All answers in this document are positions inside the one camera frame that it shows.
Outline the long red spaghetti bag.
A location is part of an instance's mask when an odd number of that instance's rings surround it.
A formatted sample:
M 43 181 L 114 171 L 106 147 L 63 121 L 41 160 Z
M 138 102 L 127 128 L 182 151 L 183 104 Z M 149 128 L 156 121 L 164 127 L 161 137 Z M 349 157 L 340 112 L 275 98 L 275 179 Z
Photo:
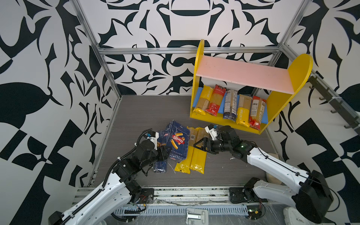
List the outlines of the long red spaghetti bag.
M 210 102 L 208 104 L 207 109 L 205 110 L 207 113 L 209 113 L 212 116 L 217 116 L 226 91 L 227 91 L 226 88 L 219 85 L 215 85 L 214 91 L 210 98 Z

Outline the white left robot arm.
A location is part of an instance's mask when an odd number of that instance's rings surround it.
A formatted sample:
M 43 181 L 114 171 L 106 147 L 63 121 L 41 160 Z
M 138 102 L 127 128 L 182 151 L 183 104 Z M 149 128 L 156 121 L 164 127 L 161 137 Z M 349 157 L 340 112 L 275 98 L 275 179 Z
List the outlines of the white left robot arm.
M 65 212 L 56 211 L 49 219 L 50 225 L 97 225 L 118 208 L 133 202 L 142 188 L 136 182 L 144 167 L 167 159 L 171 148 L 157 147 L 151 140 L 137 143 L 130 152 L 117 159 L 108 170 L 104 181 L 83 200 Z

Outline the small red spaghetti bag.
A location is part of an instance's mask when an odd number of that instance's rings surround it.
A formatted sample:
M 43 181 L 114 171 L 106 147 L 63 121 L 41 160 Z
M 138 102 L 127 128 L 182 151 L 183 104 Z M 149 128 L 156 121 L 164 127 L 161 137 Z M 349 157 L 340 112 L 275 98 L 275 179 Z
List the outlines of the small red spaghetti bag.
M 250 127 L 256 130 L 261 130 L 261 122 L 266 108 L 266 100 L 257 96 L 253 97 L 249 124 Z

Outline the yellow spaghetti bag front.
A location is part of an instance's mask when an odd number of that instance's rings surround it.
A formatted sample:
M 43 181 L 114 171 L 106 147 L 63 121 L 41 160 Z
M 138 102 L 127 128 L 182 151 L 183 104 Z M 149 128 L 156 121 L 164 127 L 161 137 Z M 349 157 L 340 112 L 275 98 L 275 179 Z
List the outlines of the yellow spaghetti bag front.
M 250 127 L 249 117 L 252 104 L 252 97 L 239 95 L 236 123 L 247 128 Z

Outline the clear white label spaghetti bag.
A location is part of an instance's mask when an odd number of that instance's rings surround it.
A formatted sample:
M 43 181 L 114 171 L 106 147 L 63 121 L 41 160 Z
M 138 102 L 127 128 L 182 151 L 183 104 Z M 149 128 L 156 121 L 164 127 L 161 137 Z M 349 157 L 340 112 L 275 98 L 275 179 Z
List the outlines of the clear white label spaghetti bag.
M 237 116 L 237 91 L 228 90 L 226 92 L 223 119 L 236 122 Z

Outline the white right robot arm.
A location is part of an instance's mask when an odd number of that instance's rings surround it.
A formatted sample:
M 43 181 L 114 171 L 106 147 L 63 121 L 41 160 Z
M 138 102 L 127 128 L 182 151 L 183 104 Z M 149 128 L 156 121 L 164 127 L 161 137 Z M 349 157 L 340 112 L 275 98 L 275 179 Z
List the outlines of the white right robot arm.
M 291 166 L 261 150 L 255 142 L 240 140 L 238 136 L 204 137 L 193 146 L 211 154 L 229 152 L 236 159 L 262 169 L 282 184 L 250 180 L 250 188 L 258 198 L 291 206 L 313 223 L 324 222 L 334 201 L 334 192 L 320 172 Z

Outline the yellow spaghetti bag back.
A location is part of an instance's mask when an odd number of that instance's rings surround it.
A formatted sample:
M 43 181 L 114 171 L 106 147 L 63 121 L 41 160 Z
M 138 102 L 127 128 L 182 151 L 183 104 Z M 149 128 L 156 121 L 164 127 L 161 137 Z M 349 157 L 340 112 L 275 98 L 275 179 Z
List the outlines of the yellow spaghetti bag back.
M 209 134 L 205 131 L 203 127 L 197 127 L 196 130 L 197 130 L 197 136 L 195 142 L 200 141 L 204 137 L 209 137 Z M 190 169 L 193 171 L 200 172 L 201 174 L 204 174 L 206 158 L 207 158 L 206 152 L 194 148 L 192 160 L 190 163 Z

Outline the blue Barilla pasta box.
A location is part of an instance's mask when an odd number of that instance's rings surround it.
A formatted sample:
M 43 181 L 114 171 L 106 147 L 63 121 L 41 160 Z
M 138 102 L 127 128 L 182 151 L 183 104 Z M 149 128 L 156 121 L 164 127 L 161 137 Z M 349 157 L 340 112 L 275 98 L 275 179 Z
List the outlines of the blue Barilla pasta box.
M 164 141 L 170 147 L 169 158 L 181 163 L 187 158 L 190 130 L 180 123 L 172 120 L 166 127 Z

